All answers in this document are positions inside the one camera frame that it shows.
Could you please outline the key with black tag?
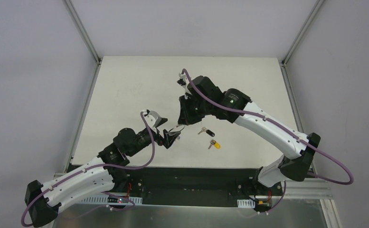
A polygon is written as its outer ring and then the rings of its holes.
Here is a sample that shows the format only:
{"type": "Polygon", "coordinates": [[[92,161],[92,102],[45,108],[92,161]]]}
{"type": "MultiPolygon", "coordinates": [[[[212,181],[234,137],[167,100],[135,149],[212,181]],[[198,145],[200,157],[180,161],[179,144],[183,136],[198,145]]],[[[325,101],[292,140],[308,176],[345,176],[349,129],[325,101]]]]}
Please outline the key with black tag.
{"type": "Polygon", "coordinates": [[[206,133],[206,134],[208,134],[211,137],[214,137],[215,136],[215,133],[212,132],[211,130],[207,129],[206,127],[202,127],[201,128],[201,130],[198,132],[198,134],[201,134],[201,133],[206,133]]]}

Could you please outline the key with yellow tag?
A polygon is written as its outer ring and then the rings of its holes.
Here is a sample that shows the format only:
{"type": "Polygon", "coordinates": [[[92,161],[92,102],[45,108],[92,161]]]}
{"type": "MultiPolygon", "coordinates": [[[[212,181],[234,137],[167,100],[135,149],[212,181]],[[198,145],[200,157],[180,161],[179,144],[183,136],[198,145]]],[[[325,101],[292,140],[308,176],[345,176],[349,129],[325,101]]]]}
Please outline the key with yellow tag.
{"type": "Polygon", "coordinates": [[[215,141],[215,140],[210,140],[210,145],[208,146],[208,149],[211,149],[212,147],[215,147],[216,149],[220,149],[221,145],[215,141]]]}

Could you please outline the silver keyring with keys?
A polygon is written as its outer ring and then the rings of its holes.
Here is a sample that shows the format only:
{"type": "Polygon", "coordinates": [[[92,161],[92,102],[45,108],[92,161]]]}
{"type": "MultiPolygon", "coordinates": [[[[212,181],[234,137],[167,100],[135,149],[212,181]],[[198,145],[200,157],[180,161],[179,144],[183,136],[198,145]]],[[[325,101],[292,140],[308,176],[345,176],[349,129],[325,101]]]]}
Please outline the silver keyring with keys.
{"type": "Polygon", "coordinates": [[[184,124],[178,124],[174,126],[170,130],[168,130],[168,136],[173,137],[173,138],[179,137],[185,127],[186,126],[184,124]]]}

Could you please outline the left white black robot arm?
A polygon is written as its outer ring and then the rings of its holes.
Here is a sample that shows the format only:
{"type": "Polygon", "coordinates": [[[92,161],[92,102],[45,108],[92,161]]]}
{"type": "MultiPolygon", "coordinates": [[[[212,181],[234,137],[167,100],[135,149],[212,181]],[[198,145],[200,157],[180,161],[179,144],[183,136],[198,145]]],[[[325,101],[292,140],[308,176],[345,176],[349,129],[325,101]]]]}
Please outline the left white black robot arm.
{"type": "Polygon", "coordinates": [[[89,162],[65,173],[63,176],[41,183],[33,180],[27,185],[25,194],[26,209],[21,218],[24,227],[39,228],[55,220],[75,203],[100,192],[114,189],[122,192],[127,188],[127,170],[139,170],[148,166],[154,156],[156,146],[170,148],[179,138],[183,126],[159,131],[158,127],[167,122],[157,114],[142,114],[145,128],[135,132],[123,128],[106,146],[89,162]],[[151,157],[141,166],[129,167],[129,157],[142,149],[152,146],[151,157]]]}

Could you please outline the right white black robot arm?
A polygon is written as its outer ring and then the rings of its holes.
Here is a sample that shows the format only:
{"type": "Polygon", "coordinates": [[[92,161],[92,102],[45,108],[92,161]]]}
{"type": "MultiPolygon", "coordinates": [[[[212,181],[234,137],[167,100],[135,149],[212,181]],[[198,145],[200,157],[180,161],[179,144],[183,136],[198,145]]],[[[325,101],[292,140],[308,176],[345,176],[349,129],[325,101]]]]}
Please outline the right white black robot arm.
{"type": "Polygon", "coordinates": [[[259,168],[253,177],[252,187],[257,194],[266,194],[274,184],[286,178],[301,182],[308,176],[315,151],[305,143],[318,146],[319,135],[306,135],[274,123],[274,118],[249,96],[234,88],[223,92],[206,76],[188,82],[185,75],[180,74],[177,83],[185,89],[185,94],[179,97],[178,124],[193,125],[212,115],[251,130],[282,152],[279,159],[259,168]]]}

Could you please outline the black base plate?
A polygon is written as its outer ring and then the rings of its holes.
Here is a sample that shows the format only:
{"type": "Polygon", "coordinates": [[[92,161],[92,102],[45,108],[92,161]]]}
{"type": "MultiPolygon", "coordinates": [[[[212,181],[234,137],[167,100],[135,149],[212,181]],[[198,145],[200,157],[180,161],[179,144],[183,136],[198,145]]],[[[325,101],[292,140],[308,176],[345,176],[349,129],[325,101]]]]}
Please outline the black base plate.
{"type": "Polygon", "coordinates": [[[111,191],[142,198],[145,205],[237,207],[238,200],[280,197],[284,183],[268,188],[253,181],[257,169],[148,167],[126,170],[111,191]]]}

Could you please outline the left aluminium frame post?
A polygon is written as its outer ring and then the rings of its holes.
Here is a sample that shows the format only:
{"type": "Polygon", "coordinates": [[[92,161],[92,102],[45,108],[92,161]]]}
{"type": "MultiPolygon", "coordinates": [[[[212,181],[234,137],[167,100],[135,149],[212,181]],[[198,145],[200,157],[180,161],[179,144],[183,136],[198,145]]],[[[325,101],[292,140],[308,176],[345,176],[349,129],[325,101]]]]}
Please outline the left aluminium frame post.
{"type": "Polygon", "coordinates": [[[81,39],[83,40],[85,46],[87,47],[89,53],[91,54],[92,58],[94,59],[95,63],[97,65],[101,64],[102,58],[98,54],[92,40],[90,39],[90,36],[78,14],[78,11],[76,10],[73,2],[71,0],[62,0],[63,4],[65,5],[65,8],[70,15],[72,22],[74,23],[79,35],[81,36],[81,39]]]}

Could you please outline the aluminium frame post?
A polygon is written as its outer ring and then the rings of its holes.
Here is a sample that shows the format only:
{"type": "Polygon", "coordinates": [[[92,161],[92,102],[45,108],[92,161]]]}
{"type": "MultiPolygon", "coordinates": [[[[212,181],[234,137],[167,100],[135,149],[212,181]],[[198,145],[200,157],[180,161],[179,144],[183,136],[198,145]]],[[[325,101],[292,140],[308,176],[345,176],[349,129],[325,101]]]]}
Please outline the aluminium frame post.
{"type": "Polygon", "coordinates": [[[294,41],[292,42],[290,48],[287,51],[285,57],[281,61],[281,63],[283,64],[283,66],[287,65],[288,62],[290,61],[290,59],[292,58],[295,50],[297,49],[297,47],[301,43],[303,37],[306,35],[308,29],[310,28],[310,26],[312,25],[313,21],[315,20],[315,18],[319,14],[319,12],[320,12],[320,10],[321,10],[321,8],[322,8],[322,6],[323,6],[323,4],[325,2],[326,2],[326,0],[316,0],[315,1],[315,4],[313,5],[313,8],[309,12],[309,14],[308,14],[306,20],[304,21],[301,29],[297,33],[294,41]]]}
{"type": "Polygon", "coordinates": [[[94,59],[95,63],[97,65],[101,64],[102,58],[98,54],[92,40],[90,39],[90,36],[78,14],[78,11],[76,10],[73,2],[71,0],[62,0],[63,4],[65,5],[65,8],[70,15],[72,22],[74,23],[79,35],[81,36],[81,39],[83,40],[85,46],[87,47],[89,53],[91,54],[92,58],[94,59]]]}

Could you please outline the right aluminium frame post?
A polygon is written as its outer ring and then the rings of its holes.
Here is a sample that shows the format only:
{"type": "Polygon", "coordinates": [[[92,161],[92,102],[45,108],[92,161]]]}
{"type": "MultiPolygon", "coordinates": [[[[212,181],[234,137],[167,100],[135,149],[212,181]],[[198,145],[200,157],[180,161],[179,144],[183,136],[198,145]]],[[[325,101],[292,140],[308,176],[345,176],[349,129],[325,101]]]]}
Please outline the right aluminium frame post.
{"type": "Polygon", "coordinates": [[[315,18],[319,14],[319,12],[320,12],[320,10],[321,10],[321,8],[322,8],[322,6],[323,6],[323,4],[325,2],[326,2],[326,0],[316,0],[315,1],[315,4],[313,5],[313,8],[309,12],[309,14],[308,14],[306,20],[304,21],[301,29],[297,33],[294,41],[292,42],[290,48],[287,51],[285,57],[281,61],[281,63],[283,64],[283,66],[287,65],[288,62],[290,61],[290,59],[292,58],[295,50],[297,49],[297,47],[301,43],[303,37],[306,35],[308,29],[310,28],[310,26],[312,25],[313,21],[315,20],[315,18]]]}

